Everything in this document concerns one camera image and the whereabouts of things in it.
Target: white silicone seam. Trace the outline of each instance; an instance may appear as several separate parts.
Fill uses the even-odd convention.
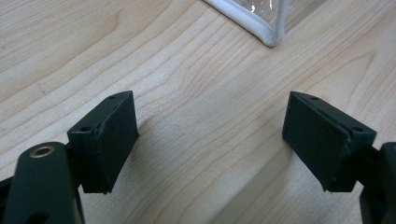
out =
[[[239,6],[233,0],[204,1],[257,36],[268,47],[276,46],[283,39],[287,13],[287,1],[285,0],[279,1],[275,30],[265,20]]]

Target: light wood surface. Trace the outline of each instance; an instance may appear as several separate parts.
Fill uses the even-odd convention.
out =
[[[323,192],[282,141],[290,91],[396,140],[396,1],[327,1],[268,49],[203,1],[0,1],[0,178],[109,94],[141,137],[99,223],[361,223],[361,185]]]

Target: black plastic bracket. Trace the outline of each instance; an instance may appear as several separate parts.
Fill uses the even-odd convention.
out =
[[[68,132],[69,143],[24,151],[15,175],[0,182],[2,223],[84,223],[78,187],[108,193],[139,137],[134,96],[107,97]]]
[[[295,91],[282,135],[324,190],[350,192],[358,180],[364,185],[364,223],[396,223],[395,143],[376,150],[374,130],[316,96]]]

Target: wood grain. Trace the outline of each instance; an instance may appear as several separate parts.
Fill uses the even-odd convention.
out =
[[[290,91],[396,135],[396,2],[327,1],[276,48],[203,1],[0,1],[0,178],[109,94],[141,137],[87,223],[361,223],[281,139]]]

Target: mounting hole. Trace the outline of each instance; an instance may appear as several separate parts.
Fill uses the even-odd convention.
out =
[[[360,128],[360,127],[352,127],[352,130],[356,131],[356,132],[359,132],[359,133],[363,132],[363,129]]]
[[[36,213],[32,214],[31,216],[29,216],[29,218],[27,219],[25,224],[45,224],[47,222],[47,220],[49,219],[49,217],[50,216],[48,216],[44,213],[36,212]]]
[[[85,127],[82,127],[82,128],[79,129],[79,130],[82,131],[82,132],[87,132],[87,131],[89,131],[90,129],[91,129],[91,127],[85,126]]]
[[[55,151],[55,147],[53,146],[44,146],[44,147],[39,147],[36,148],[32,153],[30,153],[30,157],[32,158],[41,158],[48,156],[51,154],[53,151]]]

